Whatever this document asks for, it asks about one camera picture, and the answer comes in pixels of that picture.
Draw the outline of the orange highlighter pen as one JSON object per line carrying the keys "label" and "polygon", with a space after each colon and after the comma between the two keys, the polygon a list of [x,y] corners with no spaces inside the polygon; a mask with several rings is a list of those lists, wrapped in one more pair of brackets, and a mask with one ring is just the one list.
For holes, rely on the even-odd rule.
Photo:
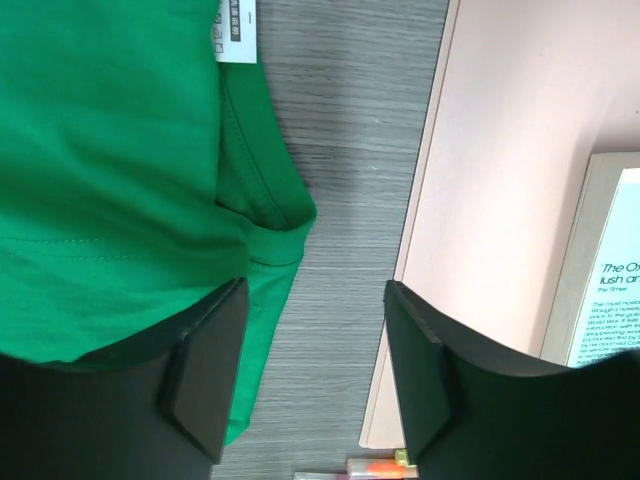
{"label": "orange highlighter pen", "polygon": [[350,479],[418,479],[415,466],[404,465],[393,459],[349,459],[347,474]]}

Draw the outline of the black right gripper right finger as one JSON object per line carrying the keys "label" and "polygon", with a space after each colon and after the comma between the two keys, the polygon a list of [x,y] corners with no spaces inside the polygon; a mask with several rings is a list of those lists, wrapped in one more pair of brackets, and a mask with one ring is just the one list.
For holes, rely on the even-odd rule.
{"label": "black right gripper right finger", "polygon": [[502,345],[404,284],[384,314],[410,461],[423,479],[635,479],[639,355],[571,369]]}

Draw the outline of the pink desk mat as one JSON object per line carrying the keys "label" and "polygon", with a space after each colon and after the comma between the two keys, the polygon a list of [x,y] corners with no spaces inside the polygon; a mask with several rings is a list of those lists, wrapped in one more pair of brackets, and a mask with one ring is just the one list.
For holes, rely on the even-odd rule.
{"label": "pink desk mat", "polygon": [[395,279],[538,355],[589,157],[638,147],[637,2],[451,2]]}

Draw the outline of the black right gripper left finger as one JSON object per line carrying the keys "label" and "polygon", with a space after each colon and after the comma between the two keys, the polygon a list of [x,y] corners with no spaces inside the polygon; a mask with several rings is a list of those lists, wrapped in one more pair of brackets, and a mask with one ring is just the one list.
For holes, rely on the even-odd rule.
{"label": "black right gripper left finger", "polygon": [[1,359],[5,479],[207,479],[222,456],[248,319],[234,279],[72,363]]}

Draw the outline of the yellow highlighter pen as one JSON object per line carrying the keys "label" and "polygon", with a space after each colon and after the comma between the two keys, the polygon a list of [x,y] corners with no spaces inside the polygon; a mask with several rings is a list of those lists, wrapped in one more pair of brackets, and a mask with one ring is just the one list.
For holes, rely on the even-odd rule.
{"label": "yellow highlighter pen", "polygon": [[394,461],[398,466],[404,468],[414,467],[414,464],[410,461],[408,451],[406,449],[397,449],[394,452]]}

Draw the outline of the teal paperback book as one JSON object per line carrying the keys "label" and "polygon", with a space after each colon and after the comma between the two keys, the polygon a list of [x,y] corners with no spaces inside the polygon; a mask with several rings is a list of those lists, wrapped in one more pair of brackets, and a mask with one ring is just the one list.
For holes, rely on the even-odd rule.
{"label": "teal paperback book", "polygon": [[638,347],[639,154],[594,154],[540,358],[579,368]]}

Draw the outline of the green t shirt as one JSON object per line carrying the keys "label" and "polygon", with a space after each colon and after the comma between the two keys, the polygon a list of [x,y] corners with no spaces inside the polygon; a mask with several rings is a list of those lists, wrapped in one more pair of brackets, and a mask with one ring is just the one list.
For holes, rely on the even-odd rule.
{"label": "green t shirt", "polygon": [[249,284],[249,426],[316,218],[252,1],[1,5],[1,350],[69,363]]}

